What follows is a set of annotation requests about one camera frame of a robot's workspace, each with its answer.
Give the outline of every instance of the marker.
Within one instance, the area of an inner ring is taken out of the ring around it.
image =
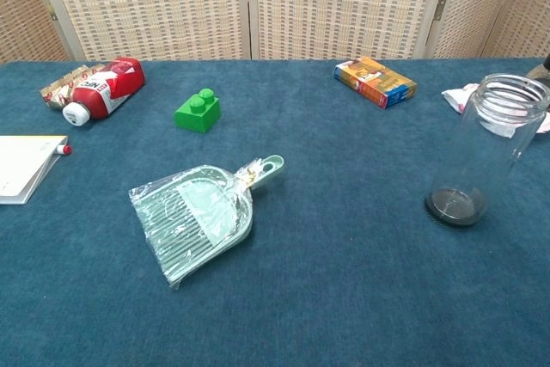
[[[69,145],[58,145],[55,149],[55,153],[58,155],[70,155],[72,153],[72,148]]]

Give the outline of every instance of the white cap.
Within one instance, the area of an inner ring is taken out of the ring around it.
[[[76,102],[71,102],[63,108],[63,116],[74,126],[82,126],[89,121],[88,109]]]

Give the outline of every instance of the green toy brick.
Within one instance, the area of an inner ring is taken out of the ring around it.
[[[201,89],[175,111],[174,120],[179,128],[208,132],[220,119],[220,115],[220,100],[214,95],[214,91]]]

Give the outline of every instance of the toothpaste box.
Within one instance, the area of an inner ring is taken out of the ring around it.
[[[366,57],[337,64],[334,77],[381,108],[413,97],[417,86],[411,79]]]

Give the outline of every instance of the dustpan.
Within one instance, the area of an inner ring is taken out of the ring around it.
[[[284,166],[281,156],[257,159],[235,174],[203,165],[130,190],[145,237],[172,287],[242,241],[252,227],[250,189]]]

